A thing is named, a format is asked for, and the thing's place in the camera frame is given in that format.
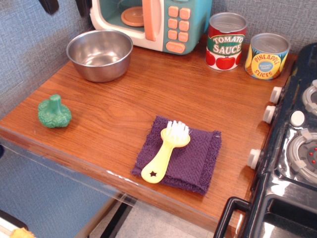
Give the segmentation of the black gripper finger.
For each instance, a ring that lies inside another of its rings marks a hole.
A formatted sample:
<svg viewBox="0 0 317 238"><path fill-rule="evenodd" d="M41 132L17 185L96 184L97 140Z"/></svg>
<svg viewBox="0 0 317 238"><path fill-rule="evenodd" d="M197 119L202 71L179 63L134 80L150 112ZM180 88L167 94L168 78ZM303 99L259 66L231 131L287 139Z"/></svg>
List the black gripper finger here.
<svg viewBox="0 0 317 238"><path fill-rule="evenodd" d="M48 14L54 14L59 9L58 0L39 0L39 3Z"/></svg>
<svg viewBox="0 0 317 238"><path fill-rule="evenodd" d="M77 9L81 17L86 17L90 13L92 0L76 0Z"/></svg>

